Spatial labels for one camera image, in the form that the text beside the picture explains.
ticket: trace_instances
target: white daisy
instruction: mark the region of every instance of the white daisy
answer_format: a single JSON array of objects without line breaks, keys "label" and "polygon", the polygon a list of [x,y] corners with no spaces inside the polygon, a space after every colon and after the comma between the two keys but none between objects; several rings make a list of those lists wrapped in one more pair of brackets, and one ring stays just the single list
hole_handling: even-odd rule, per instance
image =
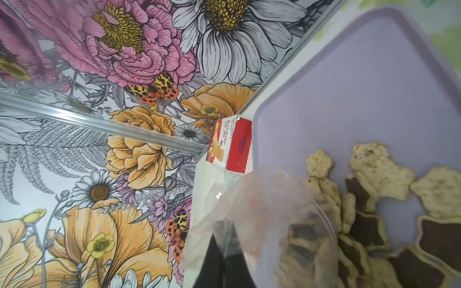
[{"label": "white daisy", "polygon": [[210,137],[202,129],[191,124],[178,125],[174,128],[174,132],[176,137],[180,139],[203,143],[210,141]]},{"label": "white daisy", "polygon": [[[160,275],[155,280],[152,281],[149,272],[144,274],[144,279],[142,280],[142,288],[169,288],[170,281],[168,276]],[[137,288],[138,279],[136,278],[136,272],[134,269],[128,270],[125,274],[125,279],[122,279],[120,274],[116,274],[110,284],[109,288]]]},{"label": "white daisy", "polygon": [[183,29],[181,50],[198,45],[200,71],[215,83],[226,77],[233,84],[247,69],[259,73],[262,61],[277,57],[291,33],[282,23],[300,20],[306,9],[290,0],[171,0],[180,7],[173,26]]},{"label": "white daisy", "polygon": [[100,200],[112,199],[117,195],[117,179],[109,176],[109,171],[95,170],[83,176],[72,189],[71,201],[79,208],[91,207]]},{"label": "white daisy", "polygon": [[144,274],[144,279],[142,280],[142,288],[168,288],[169,286],[170,281],[168,280],[168,276],[160,275],[152,281],[149,272]]}]

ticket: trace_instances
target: floral wallpaper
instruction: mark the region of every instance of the floral wallpaper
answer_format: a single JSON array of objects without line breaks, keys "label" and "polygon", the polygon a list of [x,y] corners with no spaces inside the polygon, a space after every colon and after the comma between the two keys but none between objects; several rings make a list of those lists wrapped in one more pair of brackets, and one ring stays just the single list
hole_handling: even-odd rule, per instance
[{"label": "floral wallpaper", "polygon": [[[0,92],[206,144],[332,2],[0,0]],[[181,287],[198,160],[0,107],[0,283]]]}]

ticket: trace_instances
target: pink peony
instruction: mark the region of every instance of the pink peony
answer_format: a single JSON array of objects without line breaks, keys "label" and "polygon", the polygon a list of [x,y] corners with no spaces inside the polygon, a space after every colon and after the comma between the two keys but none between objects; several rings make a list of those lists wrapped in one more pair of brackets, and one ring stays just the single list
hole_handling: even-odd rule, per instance
[{"label": "pink peony", "polygon": [[182,53],[168,0],[10,0],[81,72],[126,85],[149,85],[163,72],[190,81],[193,52]]},{"label": "pink peony", "polygon": [[13,82],[40,80],[46,83],[52,83],[56,77],[54,63],[43,54],[32,31],[1,1],[0,77]]}]

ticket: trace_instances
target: broken cookie piece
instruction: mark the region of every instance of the broken cookie piece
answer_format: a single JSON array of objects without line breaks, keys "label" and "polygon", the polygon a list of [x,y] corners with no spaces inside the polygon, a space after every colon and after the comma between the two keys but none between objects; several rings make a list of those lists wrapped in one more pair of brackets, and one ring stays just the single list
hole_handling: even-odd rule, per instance
[{"label": "broken cookie piece", "polygon": [[355,221],[355,195],[347,193],[343,199],[343,205],[341,207],[341,217],[343,220],[343,233],[349,233],[352,224]]},{"label": "broken cookie piece", "polygon": [[357,288],[359,272],[354,264],[344,255],[341,248],[338,248],[338,276],[345,288]]},{"label": "broken cookie piece", "polygon": [[341,222],[341,207],[336,205],[336,202],[330,196],[323,194],[317,178],[311,177],[307,179],[306,184],[313,199],[323,212],[325,212],[332,224],[336,226],[336,231],[341,231],[343,225]]},{"label": "broken cookie piece", "polygon": [[368,258],[371,277],[361,278],[362,288],[403,288],[392,264],[383,258]]},{"label": "broken cookie piece", "polygon": [[378,215],[357,212],[349,234],[368,252],[386,251],[391,246],[386,232],[386,222]]},{"label": "broken cookie piece", "polygon": [[326,178],[333,167],[333,159],[322,149],[307,157],[307,174],[312,177]]},{"label": "broken cookie piece", "polygon": [[449,167],[431,169],[410,188],[423,201],[427,213],[437,218],[461,216],[461,174]]},{"label": "broken cookie piece", "polygon": [[352,151],[350,167],[363,173],[380,197],[407,199],[409,185],[415,180],[414,171],[395,164],[389,158],[386,145],[379,142],[355,144]]},{"label": "broken cookie piece", "polygon": [[332,198],[336,205],[341,206],[341,196],[339,196],[339,188],[336,183],[330,181],[328,178],[319,179],[319,186],[322,193]]},{"label": "broken cookie piece", "polygon": [[363,174],[356,172],[354,175],[347,176],[344,180],[347,192],[355,195],[356,209],[368,213],[374,212],[379,196],[376,189],[371,187]]},{"label": "broken cookie piece", "polygon": [[336,266],[336,255],[330,238],[324,238],[320,242],[320,247],[315,254],[314,278],[316,287],[331,287],[333,280],[332,271]]},{"label": "broken cookie piece", "polygon": [[361,277],[370,277],[370,265],[365,248],[357,241],[352,240],[345,234],[338,234],[338,247],[344,255],[354,264]]},{"label": "broken cookie piece", "polygon": [[386,259],[404,288],[448,288],[453,281],[446,268],[430,261],[414,246],[404,246],[397,255]]},{"label": "broken cookie piece", "polygon": [[306,250],[309,250],[311,252],[317,251],[319,248],[319,242],[318,241],[312,241],[312,240],[306,240],[302,238],[291,238],[288,239],[291,245],[298,246],[301,248],[304,248]]},{"label": "broken cookie piece", "polygon": [[461,217],[418,218],[420,234],[416,246],[426,255],[437,258],[453,273],[461,273]]},{"label": "broken cookie piece", "polygon": [[350,168],[359,171],[365,163],[373,162],[378,157],[389,157],[386,144],[373,142],[370,144],[357,143],[352,147],[352,158],[349,161]]}]

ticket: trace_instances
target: black object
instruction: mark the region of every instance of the black object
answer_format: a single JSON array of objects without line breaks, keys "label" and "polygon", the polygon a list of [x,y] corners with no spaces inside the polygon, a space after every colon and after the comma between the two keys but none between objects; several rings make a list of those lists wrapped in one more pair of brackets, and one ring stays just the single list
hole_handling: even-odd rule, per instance
[{"label": "black object", "polygon": [[[216,223],[205,260],[193,288],[256,288],[248,271],[235,226],[232,223],[226,224],[229,222],[219,221]],[[221,249],[218,247],[215,238],[216,233],[219,234],[216,236],[220,239],[230,233],[230,239],[233,241],[228,245],[232,245],[234,251],[240,250],[240,253],[224,257],[221,250],[225,251],[228,247],[221,247]]]}]

